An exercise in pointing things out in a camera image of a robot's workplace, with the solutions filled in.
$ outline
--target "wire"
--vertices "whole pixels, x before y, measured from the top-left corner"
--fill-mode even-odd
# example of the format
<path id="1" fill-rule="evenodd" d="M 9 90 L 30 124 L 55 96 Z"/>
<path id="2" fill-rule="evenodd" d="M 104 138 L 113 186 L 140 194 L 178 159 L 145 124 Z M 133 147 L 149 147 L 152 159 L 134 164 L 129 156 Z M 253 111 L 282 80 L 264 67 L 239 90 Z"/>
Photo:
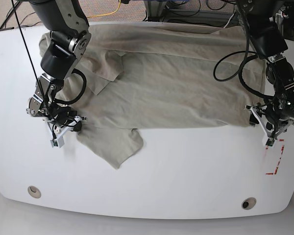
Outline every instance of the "wire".
<path id="1" fill-rule="evenodd" d="M 77 69 L 73 69 L 72 73 L 78 74 L 79 76 L 82 77 L 82 79 L 83 79 L 82 90 L 80 91 L 78 96 L 75 99 L 71 100 L 71 101 L 63 101 L 63 100 L 60 100 L 60 99 L 54 99 L 55 103 L 57 103 L 57 104 L 65 104 L 65 105 L 72 105 L 72 104 L 78 102 L 79 99 L 81 99 L 81 97 L 85 93 L 86 86 L 87 86 L 87 79 L 86 79 L 85 75 L 80 70 L 77 70 Z"/>
<path id="2" fill-rule="evenodd" d="M 200 2 L 200 0 L 198 0 L 198 2 L 199 2 L 199 9 L 198 9 L 198 11 L 197 11 L 196 13 L 194 13 L 194 14 L 191 14 L 191 15 L 180 15 L 180 14 L 177 14 L 177 13 L 171 11 L 169 8 L 168 8 L 168 10 L 169 10 L 171 13 L 173 13 L 173 14 L 175 14 L 175 15 L 178 15 L 178 16 L 184 16 L 184 17 L 194 16 L 194 15 L 197 15 L 197 14 L 200 12 L 200 9 L 201 9 L 201 2 Z"/>
<path id="3" fill-rule="evenodd" d="M 274 94 L 273 99 L 271 101 L 266 102 L 263 105 L 258 106 L 258 108 L 262 108 L 262 107 L 265 107 L 265 106 L 268 106 L 268 105 L 272 104 L 276 98 L 277 98 L 277 95 Z"/>
<path id="4" fill-rule="evenodd" d="M 25 45 L 25 48 L 26 48 L 26 51 L 27 51 L 27 54 L 28 54 L 28 57 L 29 57 L 29 60 L 30 60 L 30 63 L 31 63 L 31 66 L 33 68 L 33 71 L 34 71 L 34 75 L 35 75 L 35 78 L 36 78 L 36 82 L 37 82 L 37 86 L 39 87 L 40 91 L 41 91 L 41 95 L 43 97 L 43 101 L 45 102 L 45 93 L 44 93 L 44 90 L 37 78 L 37 74 L 36 74 L 36 71 L 35 71 L 35 68 L 34 68 L 34 64 L 33 64 L 33 61 L 31 60 L 31 57 L 30 57 L 30 54 L 29 54 L 29 51 L 28 51 L 28 48 L 27 48 L 27 44 L 26 44 L 26 41 L 25 41 L 25 38 L 24 38 L 24 35 L 23 35 L 23 32 L 22 32 L 22 29 L 21 29 L 21 25 L 20 25 L 20 22 L 19 22 L 19 18 L 18 18 L 18 15 L 16 13 L 16 9 L 15 9 L 15 6 L 13 4 L 13 0 L 11 0 L 12 2 L 12 6 L 13 6 L 13 10 L 14 10 L 14 15 L 15 15 L 15 18 L 16 18 L 16 22 L 18 24 L 18 27 L 19 27 L 19 30 L 20 30 L 20 33 L 21 33 L 21 36 L 22 36 L 22 39 L 23 39 L 23 42 L 24 42 L 24 45 Z"/>
<path id="5" fill-rule="evenodd" d="M 231 55 L 234 55 L 235 53 L 232 53 L 232 54 L 229 54 L 225 57 L 223 57 L 222 59 L 220 59 L 216 66 L 214 67 L 214 71 L 213 71 L 213 76 L 214 76 L 214 79 L 218 82 L 226 82 L 226 81 L 229 81 L 231 80 L 232 78 L 234 78 L 235 76 L 237 76 L 241 71 L 243 71 L 243 68 L 244 68 L 244 65 L 246 63 L 246 60 L 247 60 L 247 57 L 248 57 L 248 53 L 249 53 L 249 29 L 248 29 L 248 24 L 247 24 L 247 20 L 246 20 L 246 17 L 244 15 L 244 12 L 240 6 L 240 3 L 239 3 L 239 0 L 236 0 L 236 3 L 237 3 L 237 8 L 238 8 L 238 11 L 240 13 L 240 15 L 242 16 L 242 21 L 243 21 L 243 28 L 245 29 L 245 34 L 246 34 L 246 49 L 245 49 L 245 55 L 244 55 L 244 59 L 239 67 L 239 69 L 233 74 L 231 75 L 230 77 L 228 78 L 225 78 L 225 79 L 219 79 L 217 78 L 216 76 L 216 70 L 217 70 L 217 67 L 218 65 L 223 61 L 225 60 L 226 58 L 230 57 Z"/>
<path id="6" fill-rule="evenodd" d="M 226 23 L 226 25 L 223 28 L 228 27 L 228 25 L 230 24 L 231 20 L 233 19 L 233 17 L 235 16 L 236 12 L 233 13 L 233 15 L 229 18 L 229 21 Z"/>
<path id="7" fill-rule="evenodd" d="M 213 10 L 213 11 L 219 11 L 221 9 L 223 9 L 225 6 L 226 6 L 227 2 L 224 1 L 223 2 L 223 6 L 219 7 L 219 8 L 212 8 L 210 5 L 209 5 L 209 0 L 206 0 L 206 5 L 207 7 L 210 9 L 210 10 Z"/>
<path id="8" fill-rule="evenodd" d="M 65 124 L 65 123 L 61 123 L 61 122 L 59 122 L 54 116 L 52 116 L 51 114 L 49 114 L 49 116 L 50 117 L 52 117 L 52 119 L 57 123 L 57 124 L 59 124 L 59 125 L 61 125 L 61 126 L 68 126 L 68 127 L 75 127 L 75 125 L 74 126 L 70 126 L 70 125 L 68 125 L 68 124 Z"/>
<path id="9" fill-rule="evenodd" d="M 186 24 L 198 24 L 198 25 L 206 25 L 206 26 L 210 26 L 210 27 L 219 27 L 219 28 L 222 28 L 223 25 L 221 26 L 217 26 L 217 25 L 212 25 L 212 24 L 209 24 L 209 23 L 194 23 L 194 22 L 188 22 L 188 21 L 184 21 L 184 20 L 180 20 L 180 19 L 171 19 L 171 20 L 168 20 L 167 22 L 168 23 L 175 23 L 175 22 L 172 22 L 172 21 L 180 21 L 182 23 L 186 23 Z"/>
<path id="10" fill-rule="evenodd" d="M 57 122 L 58 122 L 58 124 L 62 125 L 62 127 L 63 127 L 63 126 L 75 127 L 75 126 L 77 125 L 77 123 L 78 123 L 77 121 L 75 121 L 75 119 L 68 119 L 68 120 L 71 120 L 72 122 L 75 122 L 76 124 L 75 124 L 74 126 L 70 126 L 70 125 L 68 125 L 68 124 L 61 124 L 61 123 L 59 123 L 58 121 L 57 121 Z"/>
<path id="11" fill-rule="evenodd" d="M 176 3 L 174 1 L 169 1 L 169 3 L 171 3 L 173 6 L 181 6 L 184 4 L 187 4 L 189 1 L 182 1 L 182 3 Z"/>
<path id="12" fill-rule="evenodd" d="M 27 17 L 31 16 L 32 14 L 35 14 L 36 12 L 30 13 L 27 16 L 24 17 L 24 19 L 20 22 L 20 25 L 22 25 L 22 23 L 24 22 L 24 20 L 26 20 Z"/>
<path id="13" fill-rule="evenodd" d="M 120 6 L 121 6 L 121 0 L 119 0 L 119 6 L 118 6 L 118 8 L 114 12 L 110 12 L 110 13 L 106 13 L 106 14 L 102 14 L 102 15 L 89 16 L 87 18 L 89 19 L 89 18 L 94 18 L 94 17 L 99 17 L 99 16 L 109 16 L 109 15 L 112 15 L 112 14 L 116 13 L 119 10 Z"/>
<path id="14" fill-rule="evenodd" d="M 148 17 L 148 14 L 147 14 L 147 11 L 146 11 L 146 17 L 142 21 L 146 21 L 147 17 Z"/>
<path id="15" fill-rule="evenodd" d="M 28 27 L 33 27 L 33 26 L 35 26 L 35 25 L 37 25 L 37 24 L 39 24 L 39 23 L 42 23 L 42 22 L 39 21 L 39 22 L 37 22 L 37 23 L 35 23 L 35 24 L 33 24 L 33 25 L 29 25 Z"/>
<path id="16" fill-rule="evenodd" d="M 13 6 L 15 7 L 15 9 L 17 9 L 21 5 L 21 3 L 22 1 L 17 1 L 15 4 L 13 3 Z M 12 10 L 13 10 L 13 7 L 11 7 L 8 13 L 6 14 L 4 21 L 0 25 L 0 29 L 3 29 L 3 26 L 4 28 L 6 28 L 6 23 L 8 22 L 8 20 L 10 19 L 12 15 Z"/>
<path id="17" fill-rule="evenodd" d="M 255 60 L 255 59 L 257 59 L 257 58 L 258 58 L 258 54 L 255 54 L 255 55 L 252 55 L 252 56 L 248 57 L 247 60 L 246 60 L 245 62 L 242 62 L 242 63 L 243 63 L 243 68 L 244 68 L 244 66 L 245 66 L 248 62 L 250 62 L 250 61 L 252 61 L 252 60 Z M 260 93 L 260 92 L 258 92 L 258 91 L 256 91 L 256 90 L 252 89 L 251 87 L 249 87 L 249 86 L 244 82 L 244 80 L 243 80 L 243 71 L 240 71 L 240 73 L 239 73 L 239 80 L 240 80 L 241 85 L 242 85 L 247 91 L 249 91 L 250 93 L 252 93 L 252 94 L 254 94 L 254 95 L 256 95 L 256 96 L 258 96 L 258 97 L 260 97 L 260 98 L 262 98 L 262 99 L 270 99 L 270 100 L 273 99 L 273 96 L 271 96 L 271 95 L 266 95 L 266 94 L 262 94 L 262 93 Z"/>

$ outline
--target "table surface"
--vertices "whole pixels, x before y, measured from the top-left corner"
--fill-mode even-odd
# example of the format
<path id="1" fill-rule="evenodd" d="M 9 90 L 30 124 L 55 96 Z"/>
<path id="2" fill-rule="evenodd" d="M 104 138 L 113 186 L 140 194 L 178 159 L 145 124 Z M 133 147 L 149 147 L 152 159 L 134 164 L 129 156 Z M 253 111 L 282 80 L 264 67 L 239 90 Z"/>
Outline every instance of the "table surface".
<path id="1" fill-rule="evenodd" d="M 23 32 L 40 74 L 38 42 L 47 30 L 40 26 Z M 287 43 L 285 55 L 294 67 L 294 42 Z M 74 133 L 65 136 L 63 148 L 51 148 L 43 121 L 25 111 L 34 88 L 19 31 L 0 32 L 0 192 L 8 199 L 73 212 L 153 219 L 276 213 L 291 199 L 294 127 L 283 134 L 285 149 L 274 175 L 266 173 L 275 171 L 280 150 L 264 155 L 260 126 L 140 130 L 143 149 L 115 170 L 80 144 Z M 42 197 L 32 198 L 29 186 L 36 186 Z M 256 198 L 256 206 L 243 210 L 242 202 L 250 197 Z"/>

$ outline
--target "gray t-shirt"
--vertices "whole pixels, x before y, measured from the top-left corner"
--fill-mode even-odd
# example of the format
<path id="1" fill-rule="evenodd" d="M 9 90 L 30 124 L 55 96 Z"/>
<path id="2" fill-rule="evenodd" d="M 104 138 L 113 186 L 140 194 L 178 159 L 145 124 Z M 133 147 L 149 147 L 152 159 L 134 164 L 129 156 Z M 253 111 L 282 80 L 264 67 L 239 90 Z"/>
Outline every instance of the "gray t-shirt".
<path id="1" fill-rule="evenodd" d="M 114 168 L 142 148 L 140 128 L 249 126 L 250 112 L 244 107 L 260 99 L 237 77 L 217 82 L 212 75 L 218 60 L 245 49 L 240 27 L 104 24 L 91 26 L 90 33 L 91 42 L 76 67 L 88 82 L 84 96 L 72 105 L 87 117 L 77 139 Z M 48 34 L 41 39 L 41 54 L 49 41 Z M 217 76 L 233 74 L 242 58 L 221 63 Z M 256 60 L 246 65 L 243 76 L 249 86 L 263 91 L 263 73 L 264 63 Z M 81 86 L 74 74 L 58 97 L 72 100 Z"/>

